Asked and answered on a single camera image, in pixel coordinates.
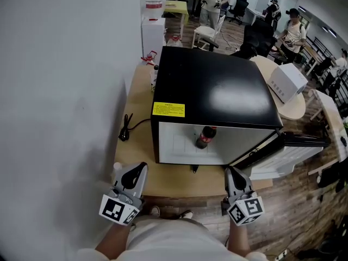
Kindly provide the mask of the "black mini fridge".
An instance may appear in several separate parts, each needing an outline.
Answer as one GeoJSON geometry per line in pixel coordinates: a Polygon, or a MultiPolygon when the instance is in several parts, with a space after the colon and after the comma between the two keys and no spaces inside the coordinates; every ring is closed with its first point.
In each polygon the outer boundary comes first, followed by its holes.
{"type": "Polygon", "coordinates": [[[271,91],[254,61],[165,47],[151,129],[157,163],[232,165],[252,179],[278,178],[321,152],[329,138],[282,132],[271,91]]]}

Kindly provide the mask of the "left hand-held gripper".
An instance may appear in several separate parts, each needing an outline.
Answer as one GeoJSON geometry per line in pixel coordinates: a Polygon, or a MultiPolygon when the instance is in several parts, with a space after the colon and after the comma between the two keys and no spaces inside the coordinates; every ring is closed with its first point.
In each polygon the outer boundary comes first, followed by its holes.
{"type": "Polygon", "coordinates": [[[144,204],[142,192],[147,181],[146,162],[122,166],[122,171],[114,173],[113,184],[102,197],[99,215],[113,223],[128,226],[139,214],[144,204]]]}

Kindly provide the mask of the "white wooden chair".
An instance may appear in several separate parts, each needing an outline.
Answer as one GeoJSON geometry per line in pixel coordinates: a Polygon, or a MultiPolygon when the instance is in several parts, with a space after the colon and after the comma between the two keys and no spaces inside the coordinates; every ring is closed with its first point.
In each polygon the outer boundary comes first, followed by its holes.
{"type": "Polygon", "coordinates": [[[218,34],[221,32],[221,28],[222,28],[223,22],[225,21],[225,17],[226,16],[223,15],[219,18],[215,29],[213,29],[211,27],[207,27],[207,26],[197,27],[194,30],[194,36],[193,36],[191,48],[198,48],[201,50],[206,50],[205,47],[209,46],[208,51],[211,51],[211,52],[215,48],[219,48],[219,45],[216,42],[216,38],[217,38],[218,34]],[[199,43],[200,41],[204,42],[202,47],[195,45],[196,38],[198,38],[197,43],[199,43]]]}

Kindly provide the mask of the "white microwave oven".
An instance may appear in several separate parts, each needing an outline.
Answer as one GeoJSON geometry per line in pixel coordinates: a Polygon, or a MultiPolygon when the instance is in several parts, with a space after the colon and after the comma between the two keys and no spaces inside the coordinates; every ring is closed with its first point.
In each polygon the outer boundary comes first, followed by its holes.
{"type": "Polygon", "coordinates": [[[292,63],[275,68],[267,81],[268,86],[283,103],[299,95],[307,83],[308,80],[292,63]]]}

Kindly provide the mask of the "round light wooden table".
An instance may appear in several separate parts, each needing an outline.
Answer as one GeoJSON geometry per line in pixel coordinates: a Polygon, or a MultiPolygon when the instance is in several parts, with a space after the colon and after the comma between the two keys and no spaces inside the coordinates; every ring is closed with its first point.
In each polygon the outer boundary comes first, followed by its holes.
{"type": "MultiPolygon", "coordinates": [[[[250,60],[256,63],[266,82],[271,77],[273,71],[278,67],[276,63],[261,55],[253,57],[250,60]]],[[[268,88],[281,118],[295,121],[304,116],[306,103],[302,93],[296,94],[289,102],[283,103],[269,86],[268,88]]]]}

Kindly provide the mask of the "black office chair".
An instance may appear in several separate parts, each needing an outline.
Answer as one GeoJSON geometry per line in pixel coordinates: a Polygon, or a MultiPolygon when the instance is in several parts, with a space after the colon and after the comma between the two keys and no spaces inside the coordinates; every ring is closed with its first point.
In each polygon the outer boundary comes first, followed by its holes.
{"type": "Polygon", "coordinates": [[[230,18],[230,22],[236,21],[239,25],[242,25],[243,17],[248,5],[249,2],[247,0],[236,0],[234,7],[230,7],[230,9],[228,10],[228,12],[233,15],[230,18]]]}
{"type": "Polygon", "coordinates": [[[258,55],[267,57],[276,41],[273,27],[263,20],[255,20],[245,26],[243,44],[231,56],[248,60],[258,55]]]}

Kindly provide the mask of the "yellow-green table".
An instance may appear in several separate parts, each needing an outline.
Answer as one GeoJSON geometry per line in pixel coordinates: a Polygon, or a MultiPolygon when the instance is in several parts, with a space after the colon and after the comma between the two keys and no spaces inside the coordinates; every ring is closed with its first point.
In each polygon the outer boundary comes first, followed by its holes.
{"type": "Polygon", "coordinates": [[[188,23],[189,13],[187,8],[187,3],[184,1],[171,1],[167,0],[165,3],[165,13],[171,14],[181,14],[180,18],[180,40],[183,37],[184,26],[188,23]]]}

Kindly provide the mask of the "white water dispenser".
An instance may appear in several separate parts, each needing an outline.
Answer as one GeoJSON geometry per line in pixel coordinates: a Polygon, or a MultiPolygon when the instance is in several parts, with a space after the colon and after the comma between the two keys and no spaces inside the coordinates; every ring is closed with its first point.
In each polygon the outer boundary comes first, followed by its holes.
{"type": "Polygon", "coordinates": [[[141,24],[142,53],[146,57],[148,54],[154,57],[158,64],[165,42],[165,19],[145,18],[141,24]]]}

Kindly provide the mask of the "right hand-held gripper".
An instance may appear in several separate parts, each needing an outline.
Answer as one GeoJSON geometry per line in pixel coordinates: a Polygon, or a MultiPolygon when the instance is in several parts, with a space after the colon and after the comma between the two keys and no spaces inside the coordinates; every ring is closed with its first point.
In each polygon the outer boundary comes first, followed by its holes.
{"type": "Polygon", "coordinates": [[[230,198],[221,202],[222,215],[228,215],[236,226],[250,224],[265,213],[262,198],[253,191],[250,178],[241,170],[226,167],[225,191],[228,197],[238,198],[232,203],[230,198]]]}

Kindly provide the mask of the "person's white t-shirt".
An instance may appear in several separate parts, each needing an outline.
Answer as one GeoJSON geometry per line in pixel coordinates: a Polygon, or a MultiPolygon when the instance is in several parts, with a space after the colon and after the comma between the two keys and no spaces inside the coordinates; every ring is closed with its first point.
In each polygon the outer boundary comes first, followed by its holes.
{"type": "Polygon", "coordinates": [[[268,261],[261,252],[246,256],[229,251],[208,230],[188,220],[146,218],[130,232],[119,257],[96,249],[77,252],[76,261],[268,261]]]}

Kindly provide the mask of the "person's left forearm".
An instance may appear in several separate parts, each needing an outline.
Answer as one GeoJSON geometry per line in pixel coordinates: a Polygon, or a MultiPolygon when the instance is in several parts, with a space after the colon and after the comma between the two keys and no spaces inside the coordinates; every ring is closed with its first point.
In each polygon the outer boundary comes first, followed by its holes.
{"type": "Polygon", "coordinates": [[[95,250],[109,260],[117,259],[125,250],[131,225],[123,226],[114,223],[95,250]]]}

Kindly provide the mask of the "white bottle with black cap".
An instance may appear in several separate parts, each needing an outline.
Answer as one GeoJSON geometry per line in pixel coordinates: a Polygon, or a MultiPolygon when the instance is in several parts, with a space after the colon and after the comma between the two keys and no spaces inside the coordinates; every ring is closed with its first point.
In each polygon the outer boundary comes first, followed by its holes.
{"type": "Polygon", "coordinates": [[[154,65],[150,71],[150,84],[151,84],[151,91],[154,92],[157,82],[157,76],[158,76],[159,66],[154,65]]]}

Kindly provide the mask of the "dark cola bottle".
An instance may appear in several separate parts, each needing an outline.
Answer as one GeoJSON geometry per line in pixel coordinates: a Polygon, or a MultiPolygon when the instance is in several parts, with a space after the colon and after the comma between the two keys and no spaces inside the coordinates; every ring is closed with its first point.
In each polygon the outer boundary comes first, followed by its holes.
{"type": "Polygon", "coordinates": [[[205,126],[196,139],[196,147],[204,149],[208,146],[211,140],[216,136],[217,127],[205,126]]]}

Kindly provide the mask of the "clear jug red cap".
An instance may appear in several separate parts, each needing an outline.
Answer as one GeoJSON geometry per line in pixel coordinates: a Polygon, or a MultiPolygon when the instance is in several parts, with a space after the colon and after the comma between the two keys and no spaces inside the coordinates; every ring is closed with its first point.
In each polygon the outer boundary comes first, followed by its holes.
{"type": "Polygon", "coordinates": [[[166,45],[170,47],[183,47],[179,35],[172,35],[166,45]]]}

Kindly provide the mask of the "long white desk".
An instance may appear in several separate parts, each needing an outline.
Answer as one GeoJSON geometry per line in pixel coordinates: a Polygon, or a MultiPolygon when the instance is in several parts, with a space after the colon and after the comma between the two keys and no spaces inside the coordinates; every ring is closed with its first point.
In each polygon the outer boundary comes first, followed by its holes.
{"type": "Polygon", "coordinates": [[[317,101],[319,104],[319,109],[315,112],[315,114],[310,118],[312,121],[315,119],[321,112],[324,114],[324,118],[329,127],[328,133],[331,138],[331,141],[334,144],[336,157],[334,160],[324,164],[323,166],[311,170],[308,172],[308,175],[318,174],[321,176],[322,171],[326,168],[329,168],[333,164],[337,162],[343,162],[346,158],[348,158],[348,135],[346,133],[346,129],[344,127],[343,120],[339,114],[338,108],[334,102],[334,100],[315,89],[310,89],[309,100],[306,103],[306,106],[309,106],[312,102],[317,101]]]}

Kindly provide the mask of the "yellow warning sticker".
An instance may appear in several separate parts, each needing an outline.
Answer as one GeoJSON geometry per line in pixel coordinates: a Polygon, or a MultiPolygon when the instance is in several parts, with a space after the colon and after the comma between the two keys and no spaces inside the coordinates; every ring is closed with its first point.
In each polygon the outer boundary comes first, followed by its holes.
{"type": "Polygon", "coordinates": [[[177,103],[154,102],[152,115],[185,117],[185,105],[177,103]]]}

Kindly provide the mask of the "light wooden platform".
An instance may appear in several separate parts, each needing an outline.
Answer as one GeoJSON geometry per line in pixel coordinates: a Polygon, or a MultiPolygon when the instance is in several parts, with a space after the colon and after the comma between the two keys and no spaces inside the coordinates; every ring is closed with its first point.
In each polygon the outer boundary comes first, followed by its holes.
{"type": "Polygon", "coordinates": [[[119,142],[116,160],[148,164],[147,196],[222,195],[223,167],[251,152],[279,126],[271,99],[266,100],[270,118],[248,116],[237,95],[240,87],[229,83],[229,69],[164,65],[154,92],[145,72],[138,68],[132,82],[126,105],[131,134],[119,142]],[[185,117],[152,115],[154,102],[184,104],[185,117]],[[199,149],[196,139],[205,126],[217,127],[216,136],[199,149]]]}

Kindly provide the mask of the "person's right forearm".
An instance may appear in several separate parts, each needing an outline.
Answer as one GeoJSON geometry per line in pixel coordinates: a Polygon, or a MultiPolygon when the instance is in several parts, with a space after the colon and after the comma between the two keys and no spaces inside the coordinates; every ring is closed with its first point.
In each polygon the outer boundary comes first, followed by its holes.
{"type": "Polygon", "coordinates": [[[227,248],[229,251],[242,257],[247,256],[251,252],[245,225],[237,226],[233,220],[230,220],[227,248]]]}

